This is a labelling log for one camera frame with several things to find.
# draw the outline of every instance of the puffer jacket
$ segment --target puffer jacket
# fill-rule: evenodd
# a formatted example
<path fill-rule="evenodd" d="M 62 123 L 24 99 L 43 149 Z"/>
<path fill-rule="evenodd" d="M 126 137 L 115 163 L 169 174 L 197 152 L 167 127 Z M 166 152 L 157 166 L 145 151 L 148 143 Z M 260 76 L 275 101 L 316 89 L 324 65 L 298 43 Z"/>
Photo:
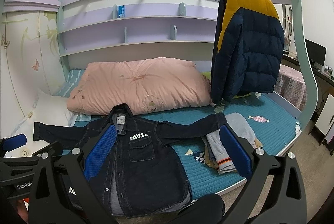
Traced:
<path fill-rule="evenodd" d="M 240 91 L 273 92 L 283 56 L 284 32 L 270 0 L 227 0 L 211 72 L 213 103 Z"/>

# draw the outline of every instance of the computer monitor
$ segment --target computer monitor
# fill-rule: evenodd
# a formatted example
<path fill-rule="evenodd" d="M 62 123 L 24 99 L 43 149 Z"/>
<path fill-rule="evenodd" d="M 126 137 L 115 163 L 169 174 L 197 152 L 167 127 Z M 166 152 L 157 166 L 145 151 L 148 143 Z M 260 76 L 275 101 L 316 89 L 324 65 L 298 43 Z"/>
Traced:
<path fill-rule="evenodd" d="M 326 47 L 321 46 L 308 39 L 306 39 L 305 42 L 306 42 L 307 52 L 309 54 L 309 59 L 311 60 L 311 62 L 313 61 L 323 66 L 325 64 Z"/>

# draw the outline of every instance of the shirt sleeve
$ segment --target shirt sleeve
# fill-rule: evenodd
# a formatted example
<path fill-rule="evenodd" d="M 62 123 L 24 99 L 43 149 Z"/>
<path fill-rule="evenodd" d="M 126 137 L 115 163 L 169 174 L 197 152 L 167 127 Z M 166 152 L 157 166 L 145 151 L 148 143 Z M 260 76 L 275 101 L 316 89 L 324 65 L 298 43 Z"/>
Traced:
<path fill-rule="evenodd" d="M 156 134 L 163 145 L 180 140 L 202 137 L 218 130 L 226 123 L 223 113 L 216 113 L 202 118 L 192 124 L 182 125 L 168 121 L 158 122 Z"/>
<path fill-rule="evenodd" d="M 59 141 L 62 147 L 67 150 L 75 148 L 86 132 L 87 127 L 63 127 L 35 122 L 33 140 L 44 140 L 48 143 Z"/>

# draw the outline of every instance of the white pillow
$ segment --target white pillow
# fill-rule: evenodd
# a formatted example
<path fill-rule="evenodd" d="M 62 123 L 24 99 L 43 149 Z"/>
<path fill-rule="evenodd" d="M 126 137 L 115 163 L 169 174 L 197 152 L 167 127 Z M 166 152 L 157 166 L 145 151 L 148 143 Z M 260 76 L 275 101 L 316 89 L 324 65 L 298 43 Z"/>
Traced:
<path fill-rule="evenodd" d="M 13 134 L 25 134 L 27 144 L 6 154 L 6 157 L 28 157 L 41 148 L 49 145 L 44 140 L 33 141 L 34 123 L 41 122 L 56 126 L 73 126 L 78 113 L 69 111 L 66 107 L 68 98 L 61 96 L 51 96 L 43 91 L 39 93 L 39 99 L 31 118 L 24 121 L 21 127 Z"/>

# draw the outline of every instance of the dark denim shirt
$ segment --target dark denim shirt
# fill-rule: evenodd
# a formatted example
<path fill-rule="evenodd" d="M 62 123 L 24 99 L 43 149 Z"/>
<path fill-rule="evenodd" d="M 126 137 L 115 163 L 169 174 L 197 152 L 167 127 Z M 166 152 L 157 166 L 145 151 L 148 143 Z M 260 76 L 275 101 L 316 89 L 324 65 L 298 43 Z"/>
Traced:
<path fill-rule="evenodd" d="M 125 123 L 118 125 L 117 117 L 124 116 Z M 66 148 L 82 147 L 109 122 L 119 131 L 117 139 L 89 183 L 111 214 L 136 217 L 179 210 L 192 201 L 187 175 L 170 144 L 214 132 L 226 119 L 217 113 L 190 125 L 158 122 L 133 116 L 128 105 L 121 104 L 86 127 L 35 123 L 34 140 L 58 140 Z"/>

